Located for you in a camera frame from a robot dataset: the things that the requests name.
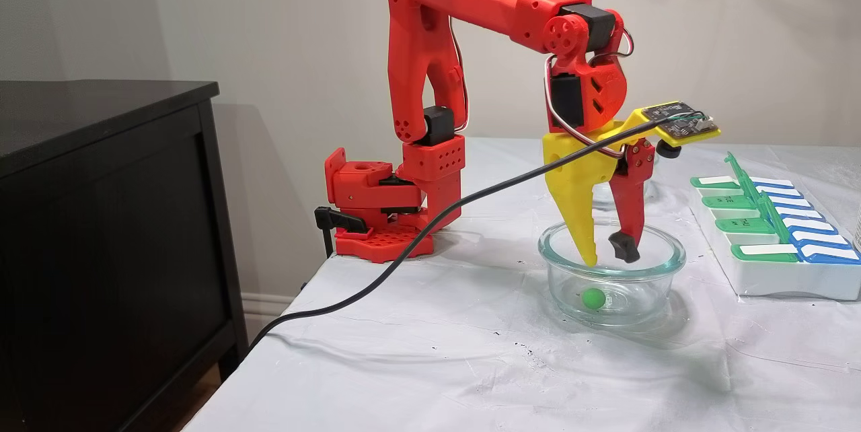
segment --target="white pill organizer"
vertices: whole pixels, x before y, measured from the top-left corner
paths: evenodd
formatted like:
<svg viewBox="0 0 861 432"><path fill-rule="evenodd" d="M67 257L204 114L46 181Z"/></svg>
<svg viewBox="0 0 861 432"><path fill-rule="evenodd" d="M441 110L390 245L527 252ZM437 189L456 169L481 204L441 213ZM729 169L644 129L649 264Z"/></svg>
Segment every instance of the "white pill organizer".
<svg viewBox="0 0 861 432"><path fill-rule="evenodd" d="M861 229L853 247L791 181L749 177L751 198L740 178L691 178L691 210L733 290L858 299Z"/></svg>

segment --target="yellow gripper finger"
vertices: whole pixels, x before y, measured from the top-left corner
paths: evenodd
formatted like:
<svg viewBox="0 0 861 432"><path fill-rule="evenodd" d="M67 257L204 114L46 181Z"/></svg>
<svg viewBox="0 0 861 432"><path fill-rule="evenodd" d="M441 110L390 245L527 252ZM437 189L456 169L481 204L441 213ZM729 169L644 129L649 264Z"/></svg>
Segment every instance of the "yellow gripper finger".
<svg viewBox="0 0 861 432"><path fill-rule="evenodd" d="M544 164L552 163L583 149L585 144L566 133L547 133L541 140ZM562 214L571 238L587 266L597 264L595 221L591 215L593 187L609 181L617 160L602 153L590 153L545 174L547 187Z"/></svg>

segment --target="baseboard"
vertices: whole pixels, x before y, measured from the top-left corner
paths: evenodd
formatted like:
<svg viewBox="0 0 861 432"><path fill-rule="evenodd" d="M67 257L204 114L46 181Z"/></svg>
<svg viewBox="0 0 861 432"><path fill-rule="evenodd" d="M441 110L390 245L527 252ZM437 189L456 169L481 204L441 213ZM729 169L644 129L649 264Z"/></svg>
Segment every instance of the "baseboard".
<svg viewBox="0 0 861 432"><path fill-rule="evenodd" d="M293 296L273 296L271 294L242 293L242 307L246 311L248 339L254 337L273 319L280 316L293 302Z"/></svg>

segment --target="cable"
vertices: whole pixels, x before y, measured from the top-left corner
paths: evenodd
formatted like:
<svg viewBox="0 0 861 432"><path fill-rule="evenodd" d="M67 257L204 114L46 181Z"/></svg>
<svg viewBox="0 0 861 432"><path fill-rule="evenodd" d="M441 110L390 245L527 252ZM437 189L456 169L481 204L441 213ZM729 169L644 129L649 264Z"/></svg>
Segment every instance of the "cable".
<svg viewBox="0 0 861 432"><path fill-rule="evenodd" d="M569 125L565 119L562 119L562 117L559 116L559 113L556 112L556 107L553 107L553 99L550 97L550 68L553 65L553 60L555 58L556 55L550 55L550 57L547 58L547 61L544 62L544 100L547 102L548 110L550 110L550 114L553 115L556 122L559 122L560 125L562 125L562 128L565 129L565 131L568 131L568 134L572 135L572 137L577 141L580 141L585 145L595 144L595 142L587 135L577 131L577 129ZM620 159L625 154L620 151L609 149L608 147L600 147L599 152L615 159Z"/></svg>
<svg viewBox="0 0 861 432"><path fill-rule="evenodd" d="M634 37L631 36L631 32L628 31L627 28L622 28L622 34L624 34L625 38L628 39L628 52L607 52L607 54L597 54L593 56L593 58L589 59L589 66L594 67L595 62L602 57L609 57L611 55L615 55L616 57L624 59L625 57L630 57L634 54Z"/></svg>
<svg viewBox="0 0 861 432"><path fill-rule="evenodd" d="M467 76L465 76L465 71L463 70L463 56L461 55L461 46L457 43L457 37L455 36L455 25L451 16L449 16L449 30L451 31L451 40L455 43L455 52L457 52L457 64L461 66L461 82L463 83L463 111L464 122L460 128L456 128L455 132L464 131L470 125L470 95L467 92Z"/></svg>
<svg viewBox="0 0 861 432"><path fill-rule="evenodd" d="M662 119L657 119L654 121L643 122L639 126L635 126L634 128L628 129L627 131L622 131L617 135L612 135L612 137L606 138L602 141L598 141L597 143L590 144L589 146L584 147L584 149L579 149L574 153L568 154L568 156L565 156L564 158L557 159L552 163L540 166L540 168L525 172L524 174L511 178L510 180L505 180L501 183L493 184L493 186L489 186L484 190L478 190L471 195L467 195L464 198L457 200L453 204L446 207L446 209L443 209L443 211L441 211L439 215L434 217L433 220L429 221L428 224L424 226L424 229L418 232L418 235L414 239L412 239L410 245L406 246L403 252L401 252L400 255L398 255L398 257L393 260L391 264L388 265L388 267L385 268L382 274L379 275L376 279L374 279L374 282L368 284L368 286L366 286L362 291L358 291L356 294L347 297L341 302L332 304L331 306L326 306L325 308L320 308L316 310L305 310L304 312L293 312L291 314L280 316L280 318L274 319L274 321L264 326L264 328L260 331L256 338L254 338L254 340L252 341L252 345L249 347L249 351L254 349L254 347L258 345L258 343L260 343L260 340L262 340L264 336L266 336L268 333L270 333L271 330L274 330L276 326L282 324L283 322L293 321L293 319L312 318L313 316L322 316L324 314L336 312L336 310L344 309L350 304L353 304L354 302L357 302L361 298L370 294L372 291L378 288L380 284L382 284L386 279L388 279L391 273L393 273L394 270L396 270L398 266L403 263L407 255L409 255L416 247L418 247L418 243L421 242L424 237L428 236L433 227L436 227L437 224L439 224L440 221L443 220L443 218L446 218L448 214L458 208L461 208L461 206L470 204L471 202L474 202L478 199L485 198L485 196L492 195L493 193L501 192L502 190L510 188L515 184L523 183L526 180L532 180L532 178L535 178L536 176L541 176L542 174L546 174L546 172L551 172L554 169L559 168L560 166L566 165L575 159L582 158L583 156L602 149L602 147L605 147L609 144L620 143L620 141L625 141L628 138L633 137L634 135L649 131L649 129L655 128L663 124L664 122L671 121L673 119L676 119L676 117L680 116L689 116L689 114L691 113L679 114L672 117L664 117Z"/></svg>

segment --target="black cable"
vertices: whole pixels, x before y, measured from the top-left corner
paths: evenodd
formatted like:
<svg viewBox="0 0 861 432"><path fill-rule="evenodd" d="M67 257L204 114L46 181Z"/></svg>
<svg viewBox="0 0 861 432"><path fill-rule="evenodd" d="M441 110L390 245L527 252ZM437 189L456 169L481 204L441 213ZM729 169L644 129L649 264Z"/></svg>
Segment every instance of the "black cable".
<svg viewBox="0 0 861 432"><path fill-rule="evenodd" d="M388 267L385 268L383 273L381 275L379 275L378 278L374 279L374 282L368 284L368 286L365 287L362 291L358 291L356 294L353 294L352 296L347 297L345 300L342 300L340 303L335 303L335 304L332 304L331 306L326 306L325 308L320 308L317 310L305 310L304 312L295 312L295 313L280 316L280 318L274 319L274 321L272 321L269 324L267 324L266 326L264 326L264 328L260 331L260 333L256 336L256 338L254 338L254 341L252 341L252 345L249 347L249 351L254 349L254 347L256 345L258 345L258 343L260 343L260 340L262 340L262 337L266 336L268 333L270 333L271 330L274 330L274 327L278 326L279 324L282 324L283 322L288 322L288 321L292 321L293 319L300 319L300 318L312 318L313 316L322 316L324 314L336 312L336 310L344 309L345 307L349 306L350 304L353 304L354 302L357 302L361 298L370 294L372 291L374 291L376 288L378 288L380 284L382 284L386 279L388 279L388 276L390 276L391 273L393 273L394 270L396 270L398 268L398 266L401 264L401 262L403 262L406 259L407 255L409 255L416 247L418 247L418 243L421 242L422 239L424 239L424 237L426 237L428 235L428 233L431 232L433 227L436 227L437 224L439 224L440 221L443 220L443 218L446 218L446 216L448 214L450 214L452 211L454 211L455 209L461 208L461 206L464 206L466 204L470 204L471 202L474 202L478 199L485 198L485 196L492 195L493 193L501 192L502 190L510 188L510 187L514 186L515 184L523 183L526 180L532 180L532 178L534 178L536 176L541 176L542 174L546 174L546 172L551 172L554 169L559 168L560 166L566 165L575 159L581 158L583 156L586 156L587 154L595 152L595 151L599 150L601 147L609 146L613 143L619 143L619 141L625 141L628 138L633 137L633 135L637 135L637 134L643 133L645 131L649 131L649 129L656 128L657 126L663 124L664 122L670 121L671 119L674 119L674 117L678 117L678 116L680 116L680 115L676 115L676 116L672 116L672 117L664 117L662 119L658 119L655 121L643 122L639 126L635 126L634 128L628 129L627 131L622 131L617 135L613 135L612 137L606 138L605 140L598 141L597 143L594 143L594 144L590 144L589 146L584 147L584 149L581 149L581 150L575 151L574 153L568 154L568 156L565 156L564 158L557 159L556 161L554 161L552 163L548 163L547 165L541 166L540 168L536 168L532 171L525 172L522 175L511 178L510 180L505 180L502 183L493 184L493 186L489 186L489 187L485 188L484 190L478 190L477 192L473 193L472 195L467 195L464 198L457 200L453 204L449 205L446 209L443 209L443 211L441 211L439 213L439 215L434 217L433 220L430 221L430 223L425 225L424 229L422 229L422 231L418 232L418 235L416 236L416 238L412 239L412 242L410 242L410 245L406 246L406 248L403 250L403 252L401 252L400 255L398 255L398 257L395 260L393 260L391 262L391 264L388 265Z"/></svg>
<svg viewBox="0 0 861 432"><path fill-rule="evenodd" d="M609 57L611 55L615 55L616 57L624 59L625 57L630 57L632 54L634 54L634 37L631 36L631 32L628 31L627 28L622 28L622 29L625 32L625 37L628 39L628 45L630 45L630 48L628 49L627 54L626 54L626 52L607 52L607 54L596 54L593 58L591 58L589 60L590 66L594 67L595 62L598 61L600 58L603 58L603 57Z"/></svg>

